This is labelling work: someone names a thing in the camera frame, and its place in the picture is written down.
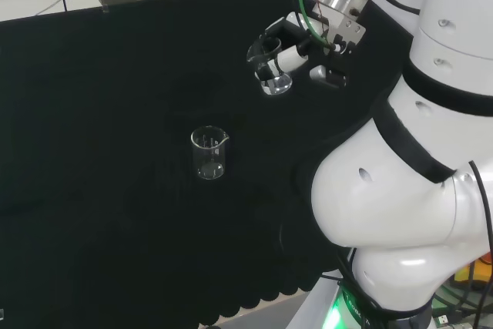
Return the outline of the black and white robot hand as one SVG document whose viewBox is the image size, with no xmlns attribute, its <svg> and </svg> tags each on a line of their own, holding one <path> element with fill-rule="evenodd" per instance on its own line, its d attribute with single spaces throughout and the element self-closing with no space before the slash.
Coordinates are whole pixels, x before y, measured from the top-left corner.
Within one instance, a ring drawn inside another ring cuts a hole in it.
<svg viewBox="0 0 493 329">
<path fill-rule="evenodd" d="M 328 26 L 310 18 L 310 27 L 323 41 L 310 33 L 300 14 L 291 12 L 268 26 L 247 52 L 247 63 L 260 81 L 267 81 L 293 72 L 303 66 L 315 52 L 343 52 L 347 43 L 336 37 L 332 46 L 325 48 Z"/>
</svg>

